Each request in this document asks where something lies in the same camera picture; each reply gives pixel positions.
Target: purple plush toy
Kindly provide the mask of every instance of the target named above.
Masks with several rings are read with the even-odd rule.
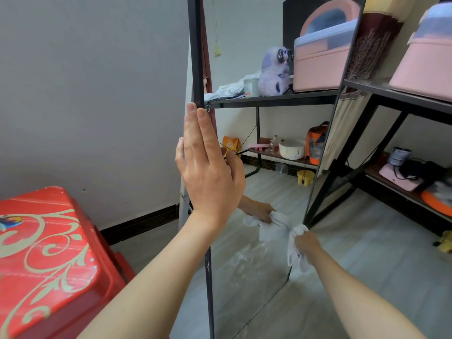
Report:
[[[282,95],[289,89],[289,59],[293,59],[291,51],[284,46],[268,49],[262,60],[262,73],[258,84],[261,96]]]

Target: white bowl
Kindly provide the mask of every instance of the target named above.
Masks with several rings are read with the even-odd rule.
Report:
[[[279,144],[279,153],[285,159],[301,159],[305,155],[305,145],[302,140],[286,140]]]

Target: stool top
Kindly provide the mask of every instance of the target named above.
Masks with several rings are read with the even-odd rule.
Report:
[[[88,290],[98,264],[63,188],[0,201],[0,339],[17,337]]]

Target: tiled floor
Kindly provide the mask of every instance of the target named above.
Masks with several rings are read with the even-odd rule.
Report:
[[[295,177],[261,170],[247,179],[246,195],[270,202],[298,224],[309,189]],[[212,245],[215,331],[218,339],[347,338],[317,274],[292,272],[286,243],[258,241],[238,210]],[[429,338],[448,338],[452,318],[452,259],[431,246],[435,235],[387,205],[357,190],[313,231],[324,248],[349,272],[394,304]],[[113,246],[136,271],[172,239],[177,222]],[[196,272],[171,339],[208,339],[204,268]]]

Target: yellow bag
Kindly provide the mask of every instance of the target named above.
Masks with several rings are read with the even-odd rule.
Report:
[[[239,152],[239,150],[241,149],[242,145],[240,145],[240,140],[239,138],[230,138],[228,136],[224,136],[223,137],[223,145],[227,148],[228,152],[229,150],[233,150],[234,152]]]

